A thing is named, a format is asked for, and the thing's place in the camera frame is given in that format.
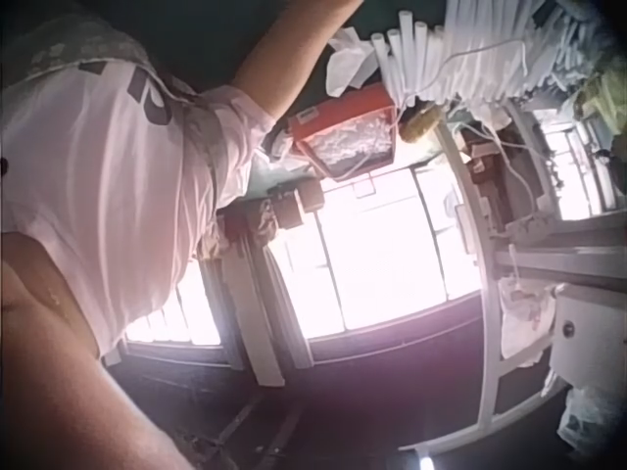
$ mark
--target light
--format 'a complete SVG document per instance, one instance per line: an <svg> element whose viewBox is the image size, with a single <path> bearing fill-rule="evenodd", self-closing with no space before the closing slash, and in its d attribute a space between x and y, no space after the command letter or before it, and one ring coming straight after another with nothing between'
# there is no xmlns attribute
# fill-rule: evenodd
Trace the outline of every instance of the light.
<svg viewBox="0 0 627 470"><path fill-rule="evenodd" d="M420 457L420 470L435 470L431 457Z"/></svg>

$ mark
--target plastic bag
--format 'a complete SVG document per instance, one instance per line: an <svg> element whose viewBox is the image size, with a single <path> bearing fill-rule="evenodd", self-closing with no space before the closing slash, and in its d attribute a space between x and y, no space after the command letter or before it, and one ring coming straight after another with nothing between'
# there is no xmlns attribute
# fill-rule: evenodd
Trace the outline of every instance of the plastic bag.
<svg viewBox="0 0 627 470"><path fill-rule="evenodd" d="M541 280L502 278L499 294L503 311L501 353L505 359L533 345L549 333L555 319L555 283ZM530 367L542 353L522 363Z"/></svg>
<svg viewBox="0 0 627 470"><path fill-rule="evenodd" d="M623 412L619 398L593 387L572 389L557 434L580 455L594 456L612 438Z"/></svg>

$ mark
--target skin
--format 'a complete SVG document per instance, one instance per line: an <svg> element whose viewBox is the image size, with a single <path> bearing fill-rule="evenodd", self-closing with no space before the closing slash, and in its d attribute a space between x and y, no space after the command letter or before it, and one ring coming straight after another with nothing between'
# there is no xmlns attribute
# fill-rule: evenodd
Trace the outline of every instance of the skin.
<svg viewBox="0 0 627 470"><path fill-rule="evenodd" d="M280 118L361 2L292 0L232 84ZM22 468L191 468L101 366L63 275L19 233L2 234L0 320L8 448Z"/></svg>

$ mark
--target white cloth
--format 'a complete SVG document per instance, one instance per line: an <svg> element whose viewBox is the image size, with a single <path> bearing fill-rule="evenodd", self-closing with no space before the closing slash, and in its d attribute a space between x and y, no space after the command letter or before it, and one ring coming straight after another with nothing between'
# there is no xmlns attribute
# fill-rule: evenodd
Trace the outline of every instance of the white cloth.
<svg viewBox="0 0 627 470"><path fill-rule="evenodd" d="M2 96L2 231L43 245L100 355L164 304L216 210L214 192L250 165L274 124L232 87L207 93L206 109L164 103L142 72L61 70Z"/></svg>

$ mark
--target person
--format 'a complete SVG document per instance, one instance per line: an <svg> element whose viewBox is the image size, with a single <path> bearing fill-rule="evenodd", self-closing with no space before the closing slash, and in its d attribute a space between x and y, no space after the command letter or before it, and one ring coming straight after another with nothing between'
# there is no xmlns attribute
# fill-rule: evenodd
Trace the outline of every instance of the person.
<svg viewBox="0 0 627 470"><path fill-rule="evenodd" d="M191 468L99 358L166 301L220 194L361 2L291 0L192 107L124 61L3 89L2 400L22 466Z"/></svg>

